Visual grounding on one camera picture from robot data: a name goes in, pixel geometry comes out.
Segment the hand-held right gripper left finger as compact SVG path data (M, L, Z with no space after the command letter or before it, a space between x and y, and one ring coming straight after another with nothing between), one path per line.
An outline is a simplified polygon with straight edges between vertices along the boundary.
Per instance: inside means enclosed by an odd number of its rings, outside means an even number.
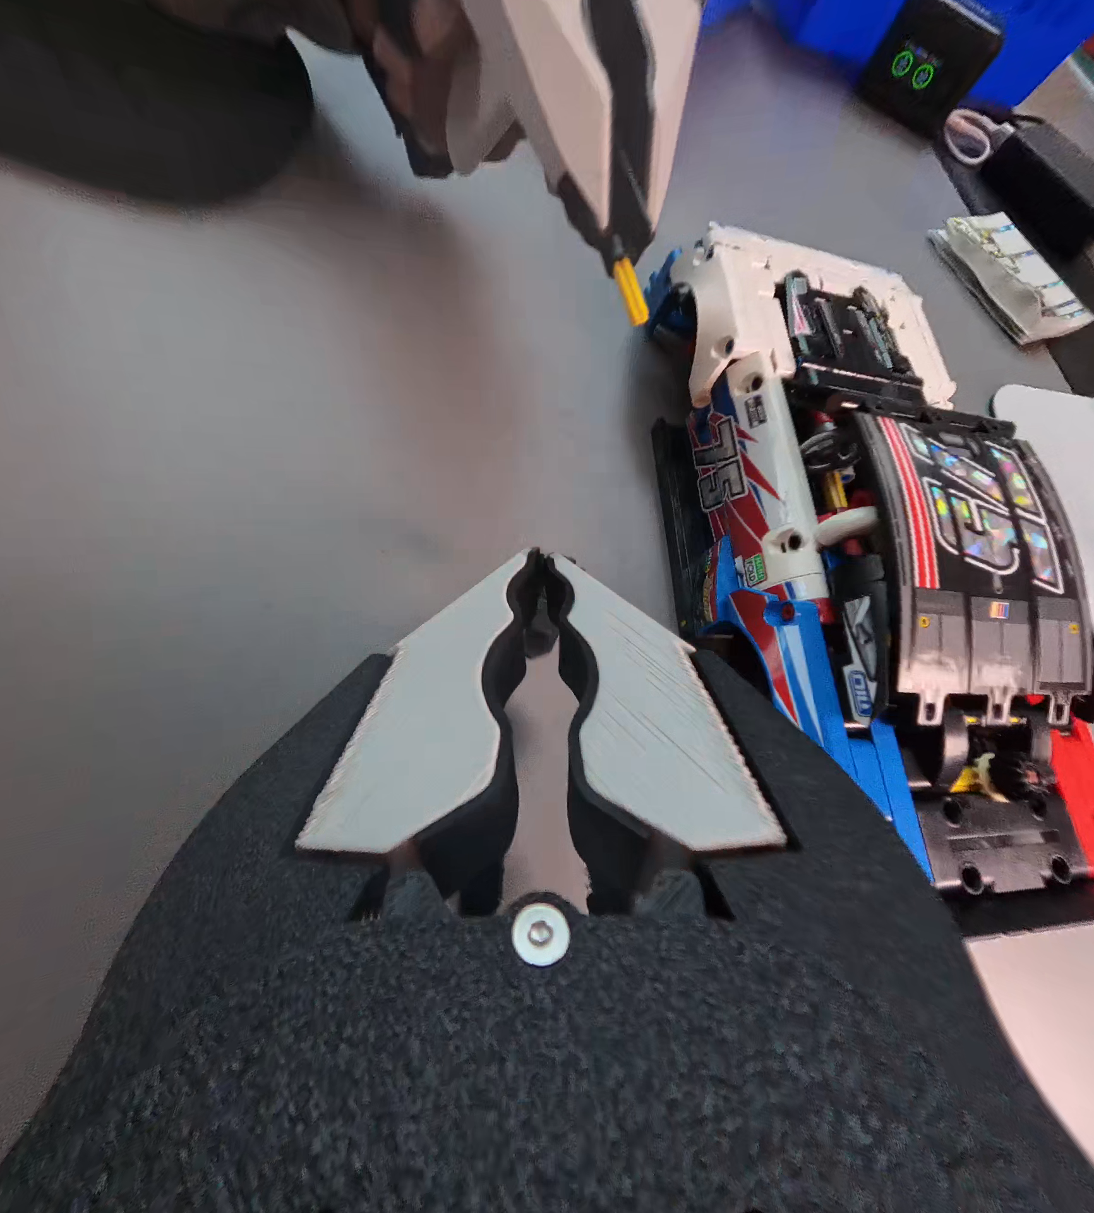
M389 650L298 854L417 867L464 916L495 916L519 823L508 704L542 587L540 550L516 553Z

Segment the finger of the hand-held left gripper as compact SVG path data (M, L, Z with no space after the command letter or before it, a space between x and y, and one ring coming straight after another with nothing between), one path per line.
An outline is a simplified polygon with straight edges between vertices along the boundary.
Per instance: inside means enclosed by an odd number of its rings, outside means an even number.
M620 3L618 236L646 250L661 223L677 156L704 3Z
M638 3L495 3L506 96L599 255L638 255Z

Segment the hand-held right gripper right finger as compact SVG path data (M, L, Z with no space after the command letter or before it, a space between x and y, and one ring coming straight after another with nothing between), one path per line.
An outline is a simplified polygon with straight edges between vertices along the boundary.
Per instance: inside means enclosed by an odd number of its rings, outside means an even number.
M628 916L662 872L781 852L787 833L696 650L566 556L547 558L560 673L576 698L568 823L592 916Z

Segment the small black connector pin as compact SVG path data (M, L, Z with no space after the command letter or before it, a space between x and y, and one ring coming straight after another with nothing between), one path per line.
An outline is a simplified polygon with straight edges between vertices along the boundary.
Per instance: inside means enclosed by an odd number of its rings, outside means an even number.
M526 659L547 657L558 641L555 615L555 572L548 556L534 548L527 558L526 579L516 592L524 624Z

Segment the yellow toy axle peg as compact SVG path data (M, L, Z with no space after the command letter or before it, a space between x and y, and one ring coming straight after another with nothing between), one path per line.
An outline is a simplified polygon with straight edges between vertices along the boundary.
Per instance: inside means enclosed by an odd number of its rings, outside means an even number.
M633 259L628 257L625 242L620 236L612 237L610 277L615 281L630 324L633 327L644 327L649 319L648 301L638 280L636 265L633 264Z

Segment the toy brick race car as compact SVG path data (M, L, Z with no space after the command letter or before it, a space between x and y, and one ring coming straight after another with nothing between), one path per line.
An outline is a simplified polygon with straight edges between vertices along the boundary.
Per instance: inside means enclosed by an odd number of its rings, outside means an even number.
M648 286L678 629L869 795L948 899L1094 890L1094 644L1065 507L960 413L895 272L709 223Z

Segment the person's left hand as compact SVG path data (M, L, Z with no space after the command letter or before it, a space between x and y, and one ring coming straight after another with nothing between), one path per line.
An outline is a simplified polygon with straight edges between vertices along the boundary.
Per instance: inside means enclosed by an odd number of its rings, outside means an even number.
M477 46L456 2L339 2L355 52L394 124L418 177L446 179L451 81Z

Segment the blue plastic bin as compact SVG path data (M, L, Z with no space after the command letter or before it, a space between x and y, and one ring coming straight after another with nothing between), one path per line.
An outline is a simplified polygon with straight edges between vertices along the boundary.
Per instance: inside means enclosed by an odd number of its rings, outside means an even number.
M766 2L753 8L782 34L849 68L862 68L886 36L903 2ZM1005 42L982 75L978 96L1008 107L1025 101L1072 52L1094 36L1094 2L984 2Z

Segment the black charger with green lights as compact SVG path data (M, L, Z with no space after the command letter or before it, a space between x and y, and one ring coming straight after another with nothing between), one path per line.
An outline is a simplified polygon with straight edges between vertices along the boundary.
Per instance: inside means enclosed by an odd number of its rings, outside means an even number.
M1005 46L1000 18L978 3L908 2L856 83L859 99L935 137Z

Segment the folded clear plastic bag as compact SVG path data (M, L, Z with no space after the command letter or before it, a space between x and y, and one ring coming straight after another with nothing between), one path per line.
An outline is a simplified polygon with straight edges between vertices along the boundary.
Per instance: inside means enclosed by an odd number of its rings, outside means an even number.
M1007 213L950 218L929 239L1015 345L1056 342L1094 324L1094 312Z

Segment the black power adapter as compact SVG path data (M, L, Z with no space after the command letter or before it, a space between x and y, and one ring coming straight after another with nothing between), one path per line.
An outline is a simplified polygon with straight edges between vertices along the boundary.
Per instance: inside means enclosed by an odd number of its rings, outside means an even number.
M1072 259L1094 242L1094 159L1051 124L1013 116L979 174L1041 247Z

